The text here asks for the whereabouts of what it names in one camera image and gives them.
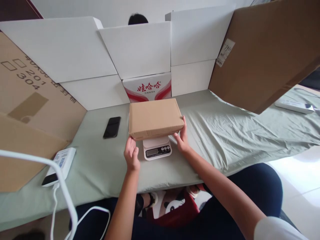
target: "white power bank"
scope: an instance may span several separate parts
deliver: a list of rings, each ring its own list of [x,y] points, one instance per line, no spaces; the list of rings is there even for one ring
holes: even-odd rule
[[[314,113],[314,111],[315,111],[313,106],[310,104],[293,102],[293,101],[288,101],[288,100],[279,99],[278,101],[276,101],[274,103],[274,105],[276,105],[277,107],[289,109],[289,110],[296,111],[296,112],[301,112],[304,114]]]
[[[66,179],[71,167],[71,163],[76,153],[75,148],[67,148],[57,152],[53,161],[61,168],[63,178]],[[46,177],[42,182],[43,187],[49,187],[59,182],[56,172],[52,167],[49,168]]]

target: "cardboard panel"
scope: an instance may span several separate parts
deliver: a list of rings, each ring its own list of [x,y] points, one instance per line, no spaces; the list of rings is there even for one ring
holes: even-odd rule
[[[170,72],[170,22],[100,30],[121,79]]]
[[[39,157],[54,157],[68,141],[33,129],[13,118],[0,114],[0,149],[32,154]],[[29,182],[46,165],[15,158],[0,157],[0,192],[15,192]]]
[[[117,74],[93,17],[0,22],[0,29],[56,83]]]
[[[130,103],[119,75],[61,84],[86,110]]]
[[[86,110],[0,33],[0,112],[71,141]]]
[[[172,96],[208,89],[215,60],[171,67]]]
[[[209,89],[262,113],[320,65],[319,9],[319,1],[300,0],[237,9],[225,37],[235,44],[222,67],[216,64]]]
[[[85,113],[0,33],[0,149],[50,159],[72,141]],[[0,158],[0,164],[0,192],[19,190],[44,167],[12,158]]]
[[[124,89],[131,103],[171,97],[171,73],[124,79]]]
[[[177,11],[171,21],[171,66],[216,59],[227,32],[234,5]]]

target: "brown cardboard sheet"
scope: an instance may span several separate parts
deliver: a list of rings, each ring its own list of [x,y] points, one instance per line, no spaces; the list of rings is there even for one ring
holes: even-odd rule
[[[0,32],[0,149],[51,159],[86,110]],[[0,157],[0,192],[17,191],[43,164]]]
[[[168,136],[183,125],[175,98],[130,104],[129,135],[135,140]]]
[[[235,44],[209,89],[262,113],[320,65],[319,9],[320,1],[282,0],[235,10],[224,40]]]
[[[1,149],[33,154],[51,159],[57,149],[68,145],[64,139],[59,139],[27,126],[25,123],[0,114]],[[36,175],[45,164],[24,161],[15,158],[0,157],[0,192],[19,190],[32,176]]]

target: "black hair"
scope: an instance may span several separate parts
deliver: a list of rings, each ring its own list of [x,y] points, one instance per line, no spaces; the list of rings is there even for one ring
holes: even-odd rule
[[[128,25],[141,24],[141,23],[148,23],[148,20],[146,19],[145,16],[139,13],[135,13],[130,16]]]

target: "black smartphone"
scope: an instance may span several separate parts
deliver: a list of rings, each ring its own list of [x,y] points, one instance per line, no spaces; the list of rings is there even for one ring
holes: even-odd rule
[[[121,117],[110,118],[103,138],[116,137],[118,135]]]

